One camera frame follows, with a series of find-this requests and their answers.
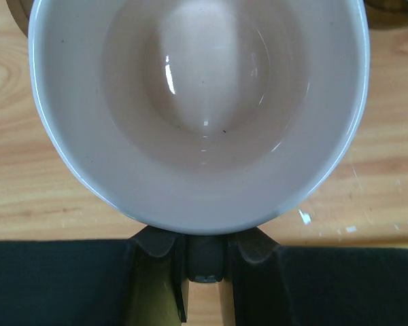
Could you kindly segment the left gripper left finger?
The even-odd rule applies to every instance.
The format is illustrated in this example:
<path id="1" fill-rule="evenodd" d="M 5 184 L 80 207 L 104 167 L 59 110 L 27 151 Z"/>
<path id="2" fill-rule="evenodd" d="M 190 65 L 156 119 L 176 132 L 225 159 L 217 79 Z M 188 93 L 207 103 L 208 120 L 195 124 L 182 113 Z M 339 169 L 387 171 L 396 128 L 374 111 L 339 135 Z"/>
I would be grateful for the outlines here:
<path id="1" fill-rule="evenodd" d="M 0 241 L 0 325 L 180 325 L 186 238 Z"/>

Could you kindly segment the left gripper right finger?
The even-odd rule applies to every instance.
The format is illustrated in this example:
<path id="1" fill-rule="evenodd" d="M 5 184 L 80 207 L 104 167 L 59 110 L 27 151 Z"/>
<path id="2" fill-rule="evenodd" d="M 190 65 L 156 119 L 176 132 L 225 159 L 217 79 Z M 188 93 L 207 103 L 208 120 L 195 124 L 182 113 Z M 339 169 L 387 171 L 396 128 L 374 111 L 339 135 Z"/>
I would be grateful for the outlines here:
<path id="1" fill-rule="evenodd" d="M 408 249 L 226 240 L 225 325 L 408 325 Z"/>

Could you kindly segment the pink plastic cup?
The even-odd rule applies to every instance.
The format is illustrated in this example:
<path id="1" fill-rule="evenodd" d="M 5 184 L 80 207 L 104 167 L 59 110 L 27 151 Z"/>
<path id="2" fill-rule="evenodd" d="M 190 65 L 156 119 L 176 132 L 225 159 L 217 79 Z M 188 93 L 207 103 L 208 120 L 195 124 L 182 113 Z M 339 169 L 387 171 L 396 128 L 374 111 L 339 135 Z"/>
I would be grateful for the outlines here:
<path id="1" fill-rule="evenodd" d="M 126 216 L 191 235 L 196 281 L 222 277 L 212 236 L 326 180 L 369 87 L 361 1 L 35 1 L 28 43 L 63 162 Z"/>

